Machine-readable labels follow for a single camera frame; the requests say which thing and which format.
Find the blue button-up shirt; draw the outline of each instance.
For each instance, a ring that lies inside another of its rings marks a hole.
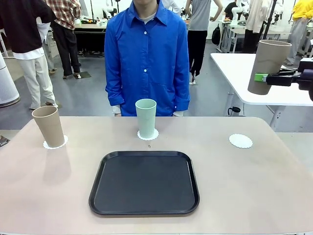
[[[157,116],[172,116],[189,105],[189,62],[185,22],[160,1],[146,24],[131,6],[113,17],[105,37],[110,105],[136,116],[139,99],[156,101]]]

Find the black shirt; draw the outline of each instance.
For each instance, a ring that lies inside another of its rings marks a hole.
[[[42,23],[56,19],[51,8],[43,0],[0,0],[0,29],[15,53],[26,53],[43,46],[36,18]]]
[[[234,7],[237,7],[235,2],[232,2],[228,4],[228,6],[225,8],[224,12],[226,13],[225,17],[228,17],[230,20],[233,19],[233,13],[231,12],[231,9]],[[240,19],[242,13],[238,13],[238,19]]]

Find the black pants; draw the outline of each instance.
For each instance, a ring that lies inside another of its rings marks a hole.
[[[254,54],[256,51],[256,45],[258,44],[259,40],[260,40],[259,33],[253,33],[252,30],[246,29],[242,53]]]
[[[200,74],[207,31],[188,31],[189,71]]]
[[[74,30],[64,28],[58,23],[53,22],[53,37],[57,43],[59,54],[62,61],[64,76],[69,76],[74,72],[80,72],[78,62],[77,41]]]

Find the person in yellow shirt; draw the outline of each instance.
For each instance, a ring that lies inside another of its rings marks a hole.
[[[309,20],[313,17],[313,0],[299,0],[292,10],[293,25],[288,37],[292,44],[290,53],[285,61],[286,65],[293,65],[300,46],[302,35]]]

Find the plaid shirt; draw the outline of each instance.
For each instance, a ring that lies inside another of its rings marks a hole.
[[[74,17],[79,18],[81,14],[78,0],[44,0],[52,9],[57,19],[56,23],[68,28],[75,29]]]

